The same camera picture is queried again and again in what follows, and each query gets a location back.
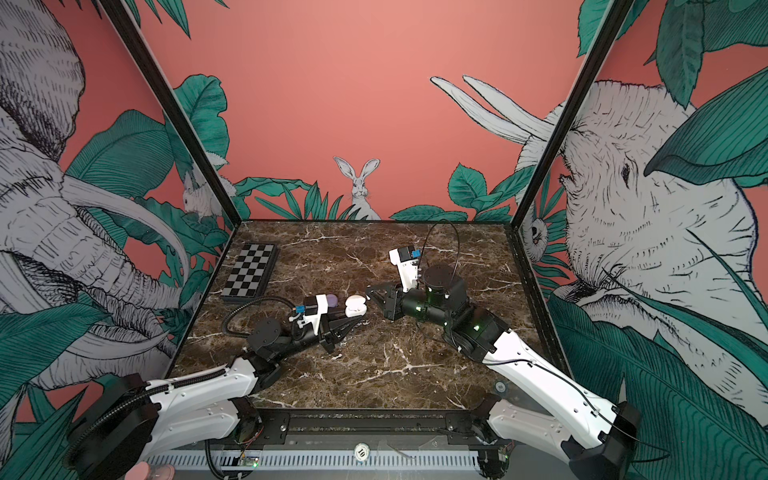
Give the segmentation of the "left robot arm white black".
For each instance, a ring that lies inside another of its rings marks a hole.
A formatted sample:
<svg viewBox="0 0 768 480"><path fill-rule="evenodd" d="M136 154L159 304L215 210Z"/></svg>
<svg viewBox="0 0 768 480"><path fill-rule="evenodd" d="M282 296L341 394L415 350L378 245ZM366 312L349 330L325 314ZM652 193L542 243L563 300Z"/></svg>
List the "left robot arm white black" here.
<svg viewBox="0 0 768 480"><path fill-rule="evenodd" d="M229 436L257 419L249 397L277 381L284 359L315 345L333 352L366 312L361 295L308 297L290 307L289 329L275 318L258 321L244 352L225 365L170 379L118 378L70 427L63 466L80 479L117 479L153 455Z"/></svg>

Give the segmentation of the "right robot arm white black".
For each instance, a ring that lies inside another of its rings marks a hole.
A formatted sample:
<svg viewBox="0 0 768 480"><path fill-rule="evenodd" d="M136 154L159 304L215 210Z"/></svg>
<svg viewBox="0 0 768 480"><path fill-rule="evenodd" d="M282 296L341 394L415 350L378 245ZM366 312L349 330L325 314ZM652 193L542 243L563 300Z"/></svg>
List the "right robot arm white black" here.
<svg viewBox="0 0 768 480"><path fill-rule="evenodd" d="M643 442L640 411L590 391L539 355L498 315L470 299L457 264L425 265L423 247L390 250L396 283L367 288L390 320L434 324L468 360L504 376L541 406L489 396L474 427L483 441L520 442L565 463L579 479L627 479Z"/></svg>

